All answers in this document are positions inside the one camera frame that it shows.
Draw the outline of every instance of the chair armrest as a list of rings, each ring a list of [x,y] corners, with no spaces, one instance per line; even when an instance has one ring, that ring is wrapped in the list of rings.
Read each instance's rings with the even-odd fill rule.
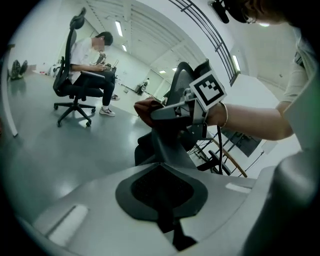
[[[85,76],[89,76],[89,77],[105,79],[105,77],[101,74],[96,74],[96,73],[92,73],[92,72],[88,72],[88,71],[81,71],[81,74],[85,75]]]

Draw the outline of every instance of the office chair base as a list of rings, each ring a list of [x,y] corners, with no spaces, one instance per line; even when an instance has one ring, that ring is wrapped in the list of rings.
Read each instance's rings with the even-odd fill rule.
[[[86,123],[86,126],[87,127],[91,126],[92,121],[89,118],[89,116],[83,111],[83,109],[92,109],[91,112],[94,113],[94,112],[96,112],[96,107],[95,106],[80,104],[80,103],[78,103],[77,100],[75,100],[74,102],[68,102],[68,103],[55,103],[53,108],[55,110],[57,110],[59,106],[61,106],[61,107],[69,107],[69,108],[58,119],[58,122],[56,124],[58,127],[61,127],[61,125],[62,125],[61,121],[63,119],[65,119],[66,116],[68,116],[72,111],[78,111],[85,119],[88,120],[88,122]]]

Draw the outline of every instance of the bracelet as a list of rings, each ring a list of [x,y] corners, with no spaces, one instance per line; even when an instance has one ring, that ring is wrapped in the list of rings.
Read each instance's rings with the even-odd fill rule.
[[[220,126],[220,128],[224,128],[224,127],[226,126],[227,122],[228,122],[229,114],[228,114],[227,106],[226,106],[224,103],[222,103],[222,102],[220,102],[220,104],[224,107],[225,115],[226,115],[226,119],[225,119],[224,124],[223,124],[222,126]]]

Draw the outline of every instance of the black office chair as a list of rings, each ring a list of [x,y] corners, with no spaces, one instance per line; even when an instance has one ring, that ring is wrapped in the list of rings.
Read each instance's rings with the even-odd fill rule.
[[[194,71],[186,62],[181,62],[174,74],[170,92],[168,95],[167,106],[174,105],[185,100],[184,91],[189,88],[191,82],[204,75],[211,70],[209,60],[207,59],[204,63],[199,65]],[[179,142],[188,152],[197,143],[197,139],[191,136],[187,131],[181,131],[179,136]],[[138,139],[138,146],[134,151],[135,165],[145,165],[150,163],[155,163],[154,155],[154,145],[152,142],[151,132],[140,137]],[[209,151],[211,158],[208,162],[198,166],[199,171],[206,171],[212,169],[214,172],[218,173],[215,166],[219,165],[219,157],[213,152]],[[225,163],[222,163],[222,169],[229,176],[231,175],[230,169]]]
[[[70,71],[70,54],[71,48],[73,44],[76,42],[77,33],[76,30],[80,29],[85,23],[85,14],[86,9],[83,8],[79,16],[73,17],[70,22],[70,32],[66,42],[65,48],[65,59],[62,57],[60,70],[55,78],[53,89],[59,97],[69,96],[70,99],[74,99],[73,102],[68,103],[55,103],[54,109],[57,110],[58,106],[61,107],[69,107],[63,115],[58,119],[57,126],[61,127],[61,121],[69,115],[72,111],[78,111],[85,119],[87,119],[86,126],[89,127],[92,123],[91,119],[88,115],[82,110],[84,109],[92,109],[91,112],[94,113],[96,111],[95,106],[85,105],[78,103],[78,100],[85,101],[86,96],[100,98],[103,96],[103,93],[98,88],[88,88],[89,79],[85,81],[82,86],[72,85],[68,79],[69,71]],[[104,76],[98,75],[95,73],[90,73],[86,71],[81,72],[82,75],[86,75],[88,78],[95,77],[100,79],[105,79]]]

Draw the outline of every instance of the white ceiling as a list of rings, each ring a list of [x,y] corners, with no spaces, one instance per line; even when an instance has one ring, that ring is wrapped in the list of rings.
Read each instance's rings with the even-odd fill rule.
[[[114,37],[114,46],[127,51],[169,83],[172,68],[184,61],[192,68],[204,62],[205,56],[196,44],[172,21],[135,0],[85,0],[105,31]],[[115,21],[121,23],[119,36]]]

